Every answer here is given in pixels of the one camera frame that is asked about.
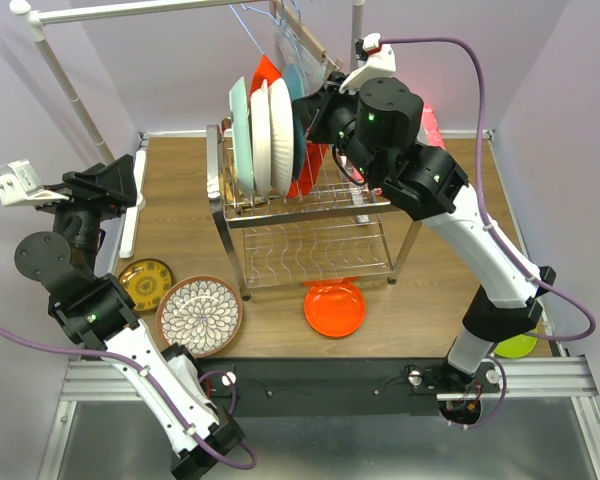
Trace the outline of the teal scalloped plate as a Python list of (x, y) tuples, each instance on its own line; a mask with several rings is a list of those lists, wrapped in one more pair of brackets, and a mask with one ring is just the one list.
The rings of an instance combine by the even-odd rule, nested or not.
[[(291, 101), (300, 99), (304, 96), (304, 85), (302, 75), (295, 64), (287, 65), (282, 73), (286, 83)], [(306, 141), (304, 131), (300, 120), (292, 113), (293, 132), (294, 132), (294, 153), (293, 153), (293, 172), (292, 179), (298, 180), (305, 162)]]

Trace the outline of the mint rectangular plate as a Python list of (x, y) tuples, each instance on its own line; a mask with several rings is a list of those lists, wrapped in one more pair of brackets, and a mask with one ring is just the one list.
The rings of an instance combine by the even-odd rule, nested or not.
[(229, 90), (235, 173), (240, 192), (254, 195), (253, 159), (245, 79), (240, 77)]

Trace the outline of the yellow patterned small plate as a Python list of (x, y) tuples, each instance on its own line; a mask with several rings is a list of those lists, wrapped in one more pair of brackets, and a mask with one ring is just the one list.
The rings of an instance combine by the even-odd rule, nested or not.
[(132, 262), (119, 275), (118, 281), (134, 302), (139, 314), (154, 312), (164, 295), (175, 283), (170, 267), (163, 261), (145, 258)]

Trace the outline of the cream plate blue swirl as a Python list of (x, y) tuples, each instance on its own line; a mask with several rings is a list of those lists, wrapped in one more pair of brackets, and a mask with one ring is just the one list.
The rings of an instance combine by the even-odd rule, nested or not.
[(250, 107), (255, 191), (260, 197), (268, 197), (271, 189), (271, 126), (267, 80), (251, 94)]

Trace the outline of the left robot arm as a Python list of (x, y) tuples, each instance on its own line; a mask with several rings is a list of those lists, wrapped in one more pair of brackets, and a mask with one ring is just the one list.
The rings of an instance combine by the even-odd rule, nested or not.
[(206, 394), (193, 356), (180, 345), (160, 350), (119, 281), (94, 273), (102, 222), (137, 203), (133, 157), (67, 172), (54, 185), (43, 184), (27, 160), (6, 169), (0, 176), (2, 204), (31, 205), (54, 217), (51, 230), (20, 242), (16, 268), (48, 292), (48, 313), (65, 335), (84, 346), (86, 355), (112, 365), (148, 406), (176, 457), (172, 475), (199, 479), (218, 463), (254, 468), (254, 460), (228, 458), (245, 435)]

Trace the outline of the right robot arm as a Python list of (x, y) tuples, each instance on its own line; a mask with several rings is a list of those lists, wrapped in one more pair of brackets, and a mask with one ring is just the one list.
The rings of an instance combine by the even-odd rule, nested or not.
[(526, 259), (496, 224), (479, 213), (468, 175), (443, 148), (417, 139), (423, 100), (396, 78), (340, 90), (336, 72), (315, 93), (293, 101), (307, 139), (344, 154), (372, 189), (412, 220), (434, 230), (473, 271), (480, 286), (442, 364), (430, 375), (437, 388), (465, 390), (491, 348), (533, 330), (544, 282), (555, 271)]

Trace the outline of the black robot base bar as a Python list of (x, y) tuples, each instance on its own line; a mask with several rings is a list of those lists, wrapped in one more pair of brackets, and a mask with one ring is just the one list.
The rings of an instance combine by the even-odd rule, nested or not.
[(441, 358), (213, 358), (202, 373), (236, 377), (237, 417), (436, 416), (439, 404), (500, 392), (484, 361), (473, 378), (445, 376)]

